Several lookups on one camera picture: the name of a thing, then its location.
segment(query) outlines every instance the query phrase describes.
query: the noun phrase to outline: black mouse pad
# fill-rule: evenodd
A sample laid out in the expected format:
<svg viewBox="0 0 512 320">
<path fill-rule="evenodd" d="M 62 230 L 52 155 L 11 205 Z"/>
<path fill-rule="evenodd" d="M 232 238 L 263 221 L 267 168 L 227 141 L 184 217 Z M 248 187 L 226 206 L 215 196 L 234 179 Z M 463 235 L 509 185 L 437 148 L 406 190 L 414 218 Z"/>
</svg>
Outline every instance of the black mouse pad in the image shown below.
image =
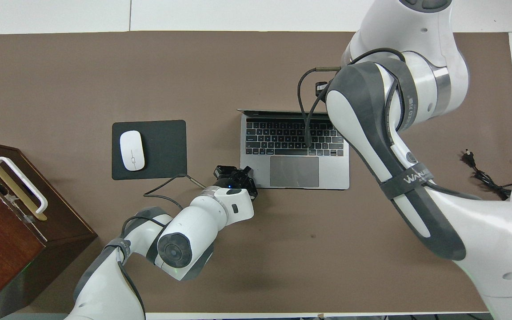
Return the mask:
<svg viewBox="0 0 512 320">
<path fill-rule="evenodd" d="M 140 132 L 145 166 L 129 171 L 122 161 L 120 136 L 130 130 Z M 184 120 L 116 122 L 112 125 L 112 179 L 171 178 L 187 173 L 187 134 Z"/>
</svg>

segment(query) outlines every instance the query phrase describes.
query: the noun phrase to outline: robotic arm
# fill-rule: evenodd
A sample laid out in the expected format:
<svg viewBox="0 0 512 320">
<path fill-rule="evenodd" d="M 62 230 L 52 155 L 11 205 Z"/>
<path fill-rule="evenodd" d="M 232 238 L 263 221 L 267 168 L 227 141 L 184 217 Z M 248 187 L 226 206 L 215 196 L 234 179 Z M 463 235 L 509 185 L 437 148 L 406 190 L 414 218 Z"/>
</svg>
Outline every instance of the robotic arm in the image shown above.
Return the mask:
<svg viewBox="0 0 512 320">
<path fill-rule="evenodd" d="M 120 237 L 106 245 L 80 279 L 66 320 L 144 320 L 144 305 L 124 270 L 130 255 L 144 256 L 177 280 L 195 278 L 213 253 L 218 231 L 254 216 L 252 200 L 258 192 L 249 171 L 217 167 L 215 184 L 174 219 L 159 207 L 128 219 Z"/>
<path fill-rule="evenodd" d="M 398 135 L 467 93 L 450 14 L 451 0 L 375 0 L 327 88 L 327 112 L 422 243 L 467 273 L 496 320 L 512 320 L 512 198 L 438 186 Z"/>
</svg>

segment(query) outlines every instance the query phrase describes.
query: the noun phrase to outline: space bar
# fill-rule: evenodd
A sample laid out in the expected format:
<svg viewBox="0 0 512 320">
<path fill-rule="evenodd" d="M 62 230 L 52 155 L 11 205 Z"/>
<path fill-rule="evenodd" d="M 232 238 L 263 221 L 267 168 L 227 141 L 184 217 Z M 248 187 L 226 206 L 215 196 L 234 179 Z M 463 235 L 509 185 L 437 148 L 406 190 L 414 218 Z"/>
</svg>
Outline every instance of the space bar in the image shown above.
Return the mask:
<svg viewBox="0 0 512 320">
<path fill-rule="evenodd" d="M 307 156 L 306 148 L 277 148 L 274 149 L 274 154 L 282 156 Z"/>
</svg>

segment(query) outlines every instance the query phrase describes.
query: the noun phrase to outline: silver laptop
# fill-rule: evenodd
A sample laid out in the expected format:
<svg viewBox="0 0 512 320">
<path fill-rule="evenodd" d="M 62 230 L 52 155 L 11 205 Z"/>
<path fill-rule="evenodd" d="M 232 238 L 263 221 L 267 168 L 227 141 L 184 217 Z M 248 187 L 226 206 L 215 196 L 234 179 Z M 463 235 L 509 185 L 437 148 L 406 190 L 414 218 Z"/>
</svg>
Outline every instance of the silver laptop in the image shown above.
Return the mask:
<svg viewBox="0 0 512 320">
<path fill-rule="evenodd" d="M 349 144 L 327 113 L 314 113 L 311 145 L 304 141 L 301 113 L 244 110 L 240 124 L 240 167 L 254 169 L 258 188 L 349 188 Z"/>
</svg>

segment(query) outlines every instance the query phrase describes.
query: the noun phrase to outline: laptop trackpad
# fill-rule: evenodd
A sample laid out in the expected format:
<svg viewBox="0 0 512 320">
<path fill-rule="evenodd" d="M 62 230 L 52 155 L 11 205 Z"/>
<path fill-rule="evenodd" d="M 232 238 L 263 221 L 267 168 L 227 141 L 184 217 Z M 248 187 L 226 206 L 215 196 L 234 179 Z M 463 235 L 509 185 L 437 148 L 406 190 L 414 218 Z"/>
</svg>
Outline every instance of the laptop trackpad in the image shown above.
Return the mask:
<svg viewBox="0 0 512 320">
<path fill-rule="evenodd" d="M 319 157 L 271 156 L 270 186 L 319 187 Z"/>
</svg>

